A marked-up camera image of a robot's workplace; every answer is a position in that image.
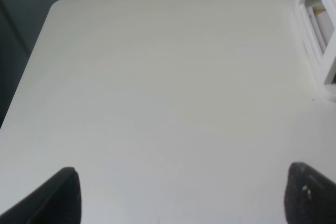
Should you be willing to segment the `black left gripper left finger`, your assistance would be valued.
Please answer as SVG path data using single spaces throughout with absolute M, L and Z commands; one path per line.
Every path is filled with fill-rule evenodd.
M 1 223 L 81 223 L 79 174 L 64 167 L 1 214 Z

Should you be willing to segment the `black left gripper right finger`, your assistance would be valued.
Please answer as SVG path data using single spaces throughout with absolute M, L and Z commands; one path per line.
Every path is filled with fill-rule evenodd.
M 292 163 L 284 209 L 287 223 L 335 223 L 335 183 L 306 163 Z

